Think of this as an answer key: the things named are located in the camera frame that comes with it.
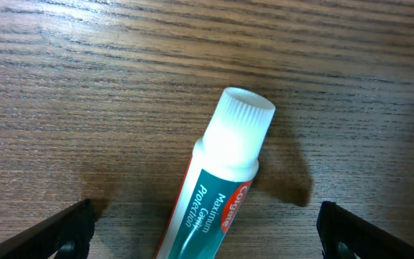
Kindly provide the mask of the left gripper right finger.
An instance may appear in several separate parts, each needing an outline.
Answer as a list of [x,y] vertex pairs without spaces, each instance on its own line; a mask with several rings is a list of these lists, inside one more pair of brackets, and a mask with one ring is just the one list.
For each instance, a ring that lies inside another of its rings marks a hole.
[[340,207],[321,204],[316,228],[324,259],[414,259],[414,247]]

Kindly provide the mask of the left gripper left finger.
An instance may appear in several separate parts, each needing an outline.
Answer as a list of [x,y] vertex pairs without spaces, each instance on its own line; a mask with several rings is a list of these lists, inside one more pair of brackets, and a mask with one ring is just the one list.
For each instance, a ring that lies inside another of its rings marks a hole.
[[90,199],[79,201],[50,218],[0,243],[0,259],[85,259],[95,231]]

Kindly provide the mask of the teal toothpaste tube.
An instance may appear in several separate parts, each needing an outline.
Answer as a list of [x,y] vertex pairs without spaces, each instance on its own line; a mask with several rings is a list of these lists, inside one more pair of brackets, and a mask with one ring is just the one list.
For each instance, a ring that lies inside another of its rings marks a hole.
[[193,148],[156,258],[214,258],[259,168],[275,105],[228,87]]

